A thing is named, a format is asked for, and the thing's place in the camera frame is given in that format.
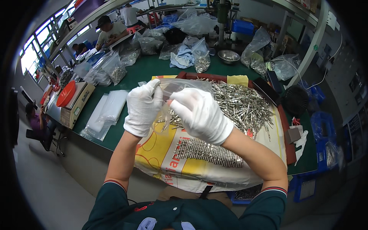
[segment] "woman in purple shirt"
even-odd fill
[[[40,114],[38,114],[36,113],[34,104],[28,103],[25,107],[25,113],[35,135],[45,140],[49,117],[43,113],[43,106],[41,106]]]

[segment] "stainless steel bowl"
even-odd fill
[[[234,64],[240,60],[240,56],[231,50],[220,50],[217,55],[221,58],[222,62],[225,64]]]

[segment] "green shirt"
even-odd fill
[[[175,230],[271,230],[279,229],[285,206],[286,191],[278,187],[264,189],[239,219],[228,207],[213,199],[179,199],[129,205],[124,188],[116,181],[107,181],[98,192],[89,219],[82,229],[161,230],[171,226]]]

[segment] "white glove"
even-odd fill
[[[124,123],[126,131],[138,137],[148,136],[149,129],[162,108],[163,94],[159,84],[160,80],[154,79],[129,92],[128,116]]]
[[[185,88],[170,96],[170,108],[181,118],[185,130],[207,143],[221,145],[234,124],[224,116],[209,92]]]

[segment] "red bowl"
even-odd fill
[[[56,106],[57,107],[64,107],[66,106],[75,93],[75,81],[69,82],[65,88],[61,91],[59,98],[57,99]]]

